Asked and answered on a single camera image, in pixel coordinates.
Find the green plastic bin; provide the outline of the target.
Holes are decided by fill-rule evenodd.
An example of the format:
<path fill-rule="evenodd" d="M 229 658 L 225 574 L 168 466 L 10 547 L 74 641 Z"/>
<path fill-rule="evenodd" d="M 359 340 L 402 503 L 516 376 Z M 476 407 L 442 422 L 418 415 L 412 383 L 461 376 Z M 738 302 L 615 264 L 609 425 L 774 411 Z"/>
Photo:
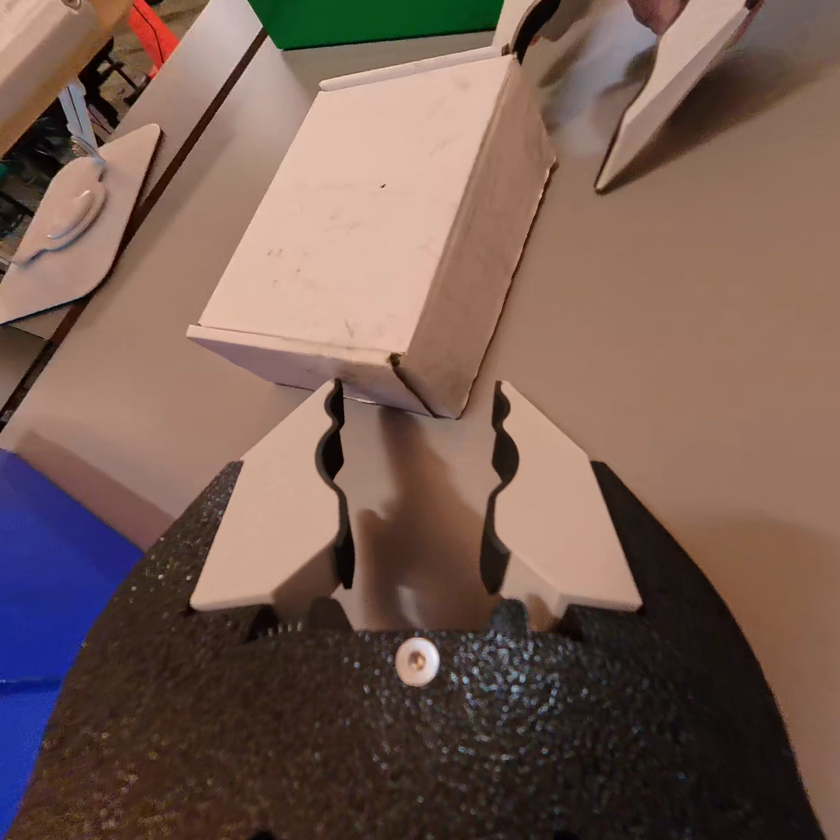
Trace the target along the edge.
<path fill-rule="evenodd" d="M 250 1 L 279 49 L 309 49 L 492 31 L 502 1 Z"/>

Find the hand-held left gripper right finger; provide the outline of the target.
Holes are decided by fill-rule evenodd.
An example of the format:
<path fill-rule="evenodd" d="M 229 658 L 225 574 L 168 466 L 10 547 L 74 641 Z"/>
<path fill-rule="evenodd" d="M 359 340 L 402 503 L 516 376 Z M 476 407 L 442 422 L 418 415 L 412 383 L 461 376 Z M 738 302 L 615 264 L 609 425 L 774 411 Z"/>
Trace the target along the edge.
<path fill-rule="evenodd" d="M 570 606 L 636 613 L 643 599 L 589 456 L 508 381 L 495 385 L 495 441 L 480 545 L 487 592 L 519 602 L 531 630 Z"/>

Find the blue plastic bin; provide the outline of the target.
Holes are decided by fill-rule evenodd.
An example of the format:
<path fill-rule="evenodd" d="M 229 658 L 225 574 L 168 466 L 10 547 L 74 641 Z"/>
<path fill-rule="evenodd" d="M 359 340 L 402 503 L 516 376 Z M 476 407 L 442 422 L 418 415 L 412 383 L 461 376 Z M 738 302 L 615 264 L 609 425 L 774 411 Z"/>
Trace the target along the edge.
<path fill-rule="evenodd" d="M 143 553 L 17 455 L 1 453 L 1 836 L 67 671 Z"/>

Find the red object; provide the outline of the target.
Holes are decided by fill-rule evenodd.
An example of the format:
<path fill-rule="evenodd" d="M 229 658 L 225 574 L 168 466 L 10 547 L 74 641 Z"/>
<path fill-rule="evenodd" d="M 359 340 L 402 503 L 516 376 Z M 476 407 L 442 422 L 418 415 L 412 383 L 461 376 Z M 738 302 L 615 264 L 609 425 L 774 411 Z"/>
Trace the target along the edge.
<path fill-rule="evenodd" d="M 127 22 L 151 62 L 148 76 L 153 79 L 179 46 L 179 39 L 145 1 L 132 1 Z"/>

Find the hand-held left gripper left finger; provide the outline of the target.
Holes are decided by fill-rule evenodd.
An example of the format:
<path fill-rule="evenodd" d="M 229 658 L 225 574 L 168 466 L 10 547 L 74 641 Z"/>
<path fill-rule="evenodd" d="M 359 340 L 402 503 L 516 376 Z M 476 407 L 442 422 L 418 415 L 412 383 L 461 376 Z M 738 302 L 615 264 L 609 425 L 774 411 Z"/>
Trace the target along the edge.
<path fill-rule="evenodd" d="M 343 384 L 325 382 L 242 458 L 190 598 L 214 612 L 270 606 L 288 623 L 354 582 L 343 467 Z"/>

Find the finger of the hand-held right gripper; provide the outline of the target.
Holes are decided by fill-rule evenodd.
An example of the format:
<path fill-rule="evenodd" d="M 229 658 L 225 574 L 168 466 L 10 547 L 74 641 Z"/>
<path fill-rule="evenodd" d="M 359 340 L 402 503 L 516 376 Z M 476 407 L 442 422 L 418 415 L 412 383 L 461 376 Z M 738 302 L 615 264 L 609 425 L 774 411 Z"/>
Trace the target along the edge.
<path fill-rule="evenodd" d="M 595 179 L 610 190 L 646 149 L 698 81 L 750 26 L 761 1 L 689 1 L 659 37 L 640 91 L 625 108 Z"/>
<path fill-rule="evenodd" d="M 522 63 L 534 37 L 558 11 L 561 1 L 504 1 L 492 39 L 501 55 Z"/>

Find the white cardboard mailer box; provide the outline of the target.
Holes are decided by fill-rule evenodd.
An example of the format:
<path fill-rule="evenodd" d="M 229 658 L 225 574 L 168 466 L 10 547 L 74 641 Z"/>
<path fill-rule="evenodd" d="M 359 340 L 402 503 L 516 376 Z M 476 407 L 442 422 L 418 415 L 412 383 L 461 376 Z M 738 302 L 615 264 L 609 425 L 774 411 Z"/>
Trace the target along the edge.
<path fill-rule="evenodd" d="M 267 382 L 458 418 L 554 163 L 515 56 L 327 80 L 186 337 Z"/>

